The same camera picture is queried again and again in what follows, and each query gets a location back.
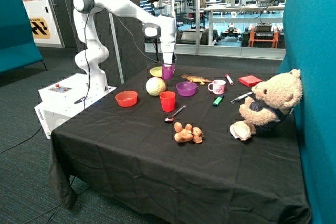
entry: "marker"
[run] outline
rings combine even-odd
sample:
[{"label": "marker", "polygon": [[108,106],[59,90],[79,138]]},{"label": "marker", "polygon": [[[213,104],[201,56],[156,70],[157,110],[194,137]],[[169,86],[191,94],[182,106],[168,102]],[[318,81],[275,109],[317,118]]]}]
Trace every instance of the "marker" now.
[{"label": "marker", "polygon": [[217,99],[214,101],[212,105],[217,107],[223,98],[224,98],[224,94],[221,94],[219,97],[217,97]]},{"label": "marker", "polygon": [[82,101],[84,101],[85,97],[82,97],[81,99],[78,99],[76,102],[74,102],[74,104],[80,103]]},{"label": "marker", "polygon": [[230,76],[228,74],[226,74],[225,77],[230,82],[230,84],[233,85],[233,81],[231,80]]},{"label": "marker", "polygon": [[237,97],[236,99],[233,99],[233,100],[231,101],[231,103],[232,103],[232,104],[235,104],[236,102],[239,102],[241,99],[244,99],[245,97],[248,97],[250,94],[253,94],[253,92],[248,92],[248,93],[246,93],[246,94],[243,94],[243,95]]}]

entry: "ball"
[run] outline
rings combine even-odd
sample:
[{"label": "ball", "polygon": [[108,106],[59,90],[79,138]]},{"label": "ball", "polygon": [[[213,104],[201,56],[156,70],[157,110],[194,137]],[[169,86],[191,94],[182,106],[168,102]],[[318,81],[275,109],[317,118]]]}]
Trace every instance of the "ball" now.
[{"label": "ball", "polygon": [[147,93],[152,96],[158,96],[166,90],[164,80],[159,77],[152,77],[146,83]]}]

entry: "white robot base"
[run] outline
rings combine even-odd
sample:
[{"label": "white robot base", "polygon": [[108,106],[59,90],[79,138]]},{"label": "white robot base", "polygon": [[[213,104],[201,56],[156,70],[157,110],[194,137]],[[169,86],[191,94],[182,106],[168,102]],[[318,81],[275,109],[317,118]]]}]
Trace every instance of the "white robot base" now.
[{"label": "white robot base", "polygon": [[48,139],[54,129],[116,89],[90,88],[88,93],[87,82],[87,74],[77,73],[38,90],[42,103],[35,106],[35,112]]}]

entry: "yellow sign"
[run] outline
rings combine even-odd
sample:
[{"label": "yellow sign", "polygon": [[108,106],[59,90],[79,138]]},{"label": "yellow sign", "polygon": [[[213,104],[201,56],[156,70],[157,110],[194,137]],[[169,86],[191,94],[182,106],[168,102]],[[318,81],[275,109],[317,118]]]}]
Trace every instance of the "yellow sign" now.
[{"label": "yellow sign", "polygon": [[30,18],[29,20],[34,39],[50,39],[50,32],[44,18]]}]

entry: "red box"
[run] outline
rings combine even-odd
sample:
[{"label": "red box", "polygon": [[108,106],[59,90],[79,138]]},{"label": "red box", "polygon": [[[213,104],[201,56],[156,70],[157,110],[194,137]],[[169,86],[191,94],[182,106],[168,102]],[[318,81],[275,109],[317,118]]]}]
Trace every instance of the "red box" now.
[{"label": "red box", "polygon": [[241,82],[242,84],[248,86],[248,87],[253,87],[255,85],[257,85],[258,83],[262,82],[262,80],[260,80],[259,78],[255,77],[255,76],[245,76],[245,77],[240,77],[239,82]]}]

